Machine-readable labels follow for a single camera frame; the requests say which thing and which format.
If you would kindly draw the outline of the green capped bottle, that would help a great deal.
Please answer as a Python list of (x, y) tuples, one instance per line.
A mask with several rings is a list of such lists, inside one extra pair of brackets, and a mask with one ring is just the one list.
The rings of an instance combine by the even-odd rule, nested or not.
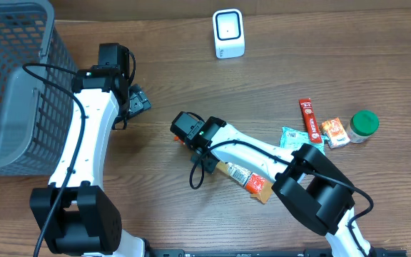
[(345, 131), (352, 143), (362, 143), (378, 130), (379, 125), (380, 121), (375, 113), (361, 110), (352, 116)]

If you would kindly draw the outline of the long orange spaghetti packet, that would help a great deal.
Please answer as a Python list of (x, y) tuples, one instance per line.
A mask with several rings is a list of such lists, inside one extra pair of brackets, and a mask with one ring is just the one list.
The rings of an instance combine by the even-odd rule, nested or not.
[[(242, 188), (249, 192), (252, 198), (257, 199), (262, 204), (266, 204), (273, 193), (271, 189), (273, 184), (271, 182), (269, 182), (262, 176), (253, 173), (252, 171), (249, 171), (246, 168), (243, 168), (242, 166), (239, 166), (234, 163), (219, 161), (215, 169), (218, 169), (219, 171), (227, 175), (229, 178), (233, 179), (237, 184), (239, 184)], [(202, 167), (201, 179), (198, 185), (194, 186), (193, 174), (195, 171), (195, 168), (191, 170), (188, 181), (192, 189), (200, 188), (205, 176), (205, 170), (204, 167)]]

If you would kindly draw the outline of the teal snack packet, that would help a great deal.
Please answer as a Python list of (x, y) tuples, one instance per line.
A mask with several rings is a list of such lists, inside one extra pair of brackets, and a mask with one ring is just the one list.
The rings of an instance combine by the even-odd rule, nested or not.
[(293, 128), (284, 126), (280, 138), (280, 147), (298, 150), (304, 143), (306, 143), (316, 147), (323, 155), (325, 155), (325, 142), (328, 141), (329, 138), (325, 135), (322, 135), (321, 138), (322, 141), (320, 143), (313, 143), (310, 141), (308, 132), (297, 131)]

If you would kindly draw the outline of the red coffee stick sachet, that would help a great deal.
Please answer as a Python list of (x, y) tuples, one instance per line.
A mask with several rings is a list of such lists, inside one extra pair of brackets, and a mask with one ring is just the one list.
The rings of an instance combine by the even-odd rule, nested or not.
[(300, 99), (299, 100), (300, 109), (304, 118), (306, 129), (309, 135), (310, 142), (312, 143), (322, 143), (323, 139), (321, 137), (321, 132), (317, 121), (315, 119), (315, 114), (313, 111), (313, 105), (310, 99)]

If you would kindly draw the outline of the small orange white box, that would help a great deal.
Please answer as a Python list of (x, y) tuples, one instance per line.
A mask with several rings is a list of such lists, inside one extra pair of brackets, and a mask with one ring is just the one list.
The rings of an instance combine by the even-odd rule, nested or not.
[(350, 138), (339, 118), (322, 122), (320, 130), (328, 137), (328, 146), (330, 148), (340, 148), (350, 143)]

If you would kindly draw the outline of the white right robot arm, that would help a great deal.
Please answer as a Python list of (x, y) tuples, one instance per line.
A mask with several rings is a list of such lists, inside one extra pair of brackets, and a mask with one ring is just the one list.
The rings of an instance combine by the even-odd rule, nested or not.
[(186, 146), (200, 154), (252, 171), (272, 183), (272, 190), (290, 214), (304, 227), (326, 237), (333, 256), (371, 256), (372, 246), (356, 220), (354, 193), (367, 194), (352, 182), (316, 147), (303, 144), (298, 150), (273, 146), (239, 132), (224, 120), (203, 120), (180, 112), (170, 130)]

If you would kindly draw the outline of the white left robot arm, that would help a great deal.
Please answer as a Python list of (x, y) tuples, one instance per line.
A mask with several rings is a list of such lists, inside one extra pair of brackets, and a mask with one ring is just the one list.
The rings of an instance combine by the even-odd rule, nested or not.
[(134, 54), (118, 43), (101, 44), (98, 63), (72, 73), (73, 116), (58, 165), (29, 205), (50, 252), (69, 256), (152, 256), (149, 242), (122, 227), (121, 215), (103, 190), (103, 164), (116, 124), (151, 108), (134, 83)]

